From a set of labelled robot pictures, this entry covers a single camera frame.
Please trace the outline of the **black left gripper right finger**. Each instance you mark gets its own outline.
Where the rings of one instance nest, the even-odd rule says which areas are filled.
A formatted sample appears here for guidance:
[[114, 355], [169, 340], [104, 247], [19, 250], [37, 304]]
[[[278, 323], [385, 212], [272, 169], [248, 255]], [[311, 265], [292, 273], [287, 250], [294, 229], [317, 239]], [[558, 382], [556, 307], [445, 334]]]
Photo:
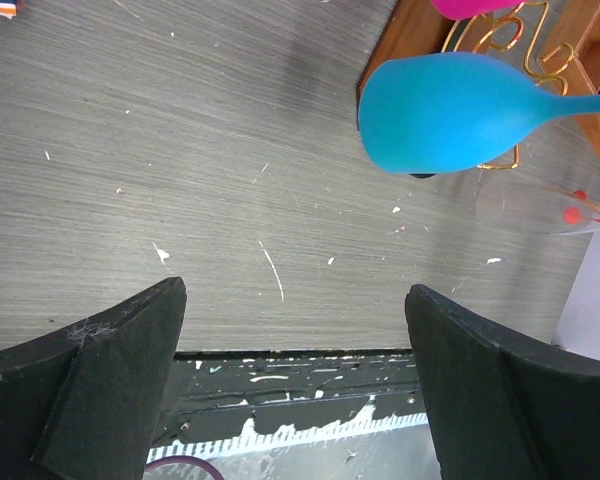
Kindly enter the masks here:
[[444, 479], [600, 479], [600, 361], [416, 284], [405, 316]]

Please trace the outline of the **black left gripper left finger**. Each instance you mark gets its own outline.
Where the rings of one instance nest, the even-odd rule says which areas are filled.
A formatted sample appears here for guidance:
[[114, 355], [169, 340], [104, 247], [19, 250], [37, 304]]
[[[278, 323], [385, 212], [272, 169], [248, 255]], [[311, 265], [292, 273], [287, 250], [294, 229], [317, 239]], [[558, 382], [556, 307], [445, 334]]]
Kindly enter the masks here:
[[0, 350], [0, 479], [140, 479], [187, 294], [166, 278]]

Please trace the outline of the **red wine glass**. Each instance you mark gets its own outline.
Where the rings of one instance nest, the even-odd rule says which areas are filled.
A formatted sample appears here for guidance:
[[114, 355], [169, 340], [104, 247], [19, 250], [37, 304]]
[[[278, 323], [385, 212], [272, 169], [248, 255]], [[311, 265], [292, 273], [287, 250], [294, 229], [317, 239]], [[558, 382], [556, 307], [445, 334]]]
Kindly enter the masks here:
[[583, 190], [574, 191], [570, 197], [574, 204], [563, 213], [563, 221], [577, 233], [600, 231], [600, 205], [592, 202]]

